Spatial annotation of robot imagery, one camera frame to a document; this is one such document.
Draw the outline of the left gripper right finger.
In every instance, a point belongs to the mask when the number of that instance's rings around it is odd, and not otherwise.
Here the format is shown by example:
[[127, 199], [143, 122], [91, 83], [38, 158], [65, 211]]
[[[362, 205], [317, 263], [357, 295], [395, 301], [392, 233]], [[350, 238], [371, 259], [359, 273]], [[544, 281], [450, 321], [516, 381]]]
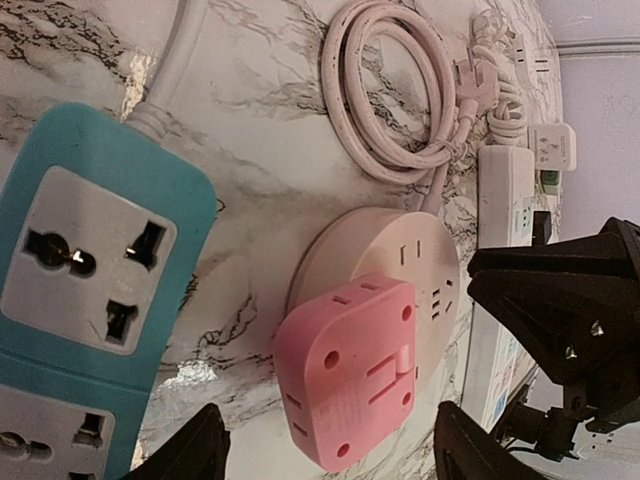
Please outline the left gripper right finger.
[[439, 404], [434, 430], [438, 479], [529, 479], [530, 468], [496, 443], [452, 401]]

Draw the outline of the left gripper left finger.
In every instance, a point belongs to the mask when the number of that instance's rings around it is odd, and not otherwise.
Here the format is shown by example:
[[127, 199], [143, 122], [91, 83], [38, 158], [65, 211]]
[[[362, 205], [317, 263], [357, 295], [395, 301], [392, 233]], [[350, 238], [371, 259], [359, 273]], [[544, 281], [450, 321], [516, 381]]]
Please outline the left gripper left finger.
[[208, 403], [126, 480], [224, 480], [230, 432]]

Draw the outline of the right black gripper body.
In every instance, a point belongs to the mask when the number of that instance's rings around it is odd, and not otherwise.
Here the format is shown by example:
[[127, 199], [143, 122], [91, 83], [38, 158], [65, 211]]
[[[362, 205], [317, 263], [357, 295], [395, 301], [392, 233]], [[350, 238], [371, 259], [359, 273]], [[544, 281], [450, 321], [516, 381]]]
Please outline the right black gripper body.
[[590, 431], [639, 419], [639, 227], [609, 218], [600, 232], [559, 244], [552, 274], [553, 348], [545, 373]]

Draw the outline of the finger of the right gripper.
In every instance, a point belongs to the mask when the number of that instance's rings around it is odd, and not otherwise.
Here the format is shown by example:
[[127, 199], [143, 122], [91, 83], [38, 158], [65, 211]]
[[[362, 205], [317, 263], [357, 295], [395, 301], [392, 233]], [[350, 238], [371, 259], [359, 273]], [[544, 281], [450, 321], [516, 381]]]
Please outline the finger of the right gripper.
[[590, 335], [591, 305], [555, 290], [530, 291], [527, 281], [474, 279], [470, 296], [505, 326], [556, 384], [578, 381], [600, 366]]
[[625, 243], [616, 234], [529, 247], [478, 250], [469, 263], [471, 290], [522, 281], [567, 290], [611, 290], [625, 282]]

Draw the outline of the green usb adapter plug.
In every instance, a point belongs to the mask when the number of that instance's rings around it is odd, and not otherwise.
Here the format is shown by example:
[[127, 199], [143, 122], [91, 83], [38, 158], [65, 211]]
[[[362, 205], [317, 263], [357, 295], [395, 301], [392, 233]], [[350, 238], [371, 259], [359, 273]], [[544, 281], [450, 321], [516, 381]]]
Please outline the green usb adapter plug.
[[537, 188], [545, 195], [558, 196], [561, 193], [562, 174], [556, 170], [539, 170]]

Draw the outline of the white cube socket adapter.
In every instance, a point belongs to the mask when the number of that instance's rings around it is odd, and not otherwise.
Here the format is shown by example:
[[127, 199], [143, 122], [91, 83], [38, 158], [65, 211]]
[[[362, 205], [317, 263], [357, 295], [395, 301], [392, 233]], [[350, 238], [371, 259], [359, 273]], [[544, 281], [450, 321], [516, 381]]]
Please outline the white cube socket adapter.
[[574, 171], [577, 168], [576, 132], [567, 123], [529, 125], [528, 147], [534, 153], [537, 170]]

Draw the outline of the pink adapter plug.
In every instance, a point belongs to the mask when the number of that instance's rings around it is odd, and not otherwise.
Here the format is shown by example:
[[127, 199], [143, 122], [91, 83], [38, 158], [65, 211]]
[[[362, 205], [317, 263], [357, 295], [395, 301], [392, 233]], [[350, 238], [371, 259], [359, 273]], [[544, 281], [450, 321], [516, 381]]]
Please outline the pink adapter plug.
[[366, 275], [295, 307], [274, 341], [295, 445], [327, 472], [366, 456], [411, 413], [415, 287]]

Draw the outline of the round pink socket base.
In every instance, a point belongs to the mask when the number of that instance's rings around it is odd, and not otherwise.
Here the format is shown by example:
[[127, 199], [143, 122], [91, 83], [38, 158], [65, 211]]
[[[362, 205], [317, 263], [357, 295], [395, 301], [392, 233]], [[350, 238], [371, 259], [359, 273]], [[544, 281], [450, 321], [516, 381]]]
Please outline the round pink socket base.
[[460, 263], [454, 240], [430, 213], [357, 208], [312, 241], [292, 277], [287, 309], [370, 274], [415, 286], [416, 387], [422, 396], [444, 357], [457, 317]]

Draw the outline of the white adapter plug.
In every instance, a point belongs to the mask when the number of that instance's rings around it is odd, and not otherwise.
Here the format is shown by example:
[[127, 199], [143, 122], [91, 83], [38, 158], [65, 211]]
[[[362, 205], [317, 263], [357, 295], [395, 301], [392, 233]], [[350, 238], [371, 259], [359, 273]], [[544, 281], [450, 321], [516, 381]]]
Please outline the white adapter plug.
[[524, 90], [535, 89], [543, 81], [554, 78], [554, 42], [536, 46], [524, 35], [517, 35], [512, 43], [516, 79]]

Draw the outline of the black charger plug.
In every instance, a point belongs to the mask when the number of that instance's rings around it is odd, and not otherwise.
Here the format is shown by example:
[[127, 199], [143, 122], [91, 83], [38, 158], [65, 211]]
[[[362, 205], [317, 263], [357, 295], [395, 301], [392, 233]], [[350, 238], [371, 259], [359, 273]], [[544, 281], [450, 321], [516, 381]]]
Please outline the black charger plug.
[[547, 245], [552, 235], [552, 215], [550, 211], [536, 210], [533, 215], [532, 245]]

